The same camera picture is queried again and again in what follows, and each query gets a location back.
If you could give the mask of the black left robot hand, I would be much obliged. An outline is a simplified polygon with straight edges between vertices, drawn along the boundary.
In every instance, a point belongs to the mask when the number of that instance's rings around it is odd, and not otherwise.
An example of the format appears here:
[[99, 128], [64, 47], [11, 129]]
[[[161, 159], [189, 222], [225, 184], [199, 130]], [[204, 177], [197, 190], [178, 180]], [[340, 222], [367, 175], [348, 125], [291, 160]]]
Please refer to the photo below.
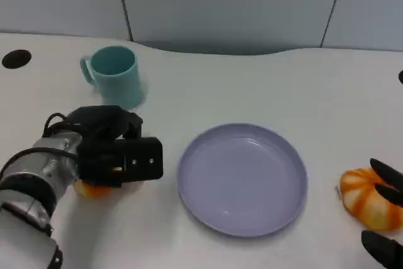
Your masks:
[[82, 106], [67, 116], [71, 129], [87, 139], [138, 139], [143, 120], [116, 105]]

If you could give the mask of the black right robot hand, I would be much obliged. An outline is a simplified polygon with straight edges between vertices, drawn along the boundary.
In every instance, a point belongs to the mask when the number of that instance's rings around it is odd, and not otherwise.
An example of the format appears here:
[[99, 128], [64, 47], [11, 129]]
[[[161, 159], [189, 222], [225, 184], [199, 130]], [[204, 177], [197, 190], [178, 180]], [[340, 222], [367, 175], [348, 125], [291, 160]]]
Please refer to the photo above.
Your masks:
[[[387, 201], [402, 208], [402, 173], [371, 158], [370, 166], [386, 185], [376, 184], [376, 191]], [[402, 268], [402, 245], [374, 231], [362, 231], [361, 243], [369, 255], [384, 268]]]

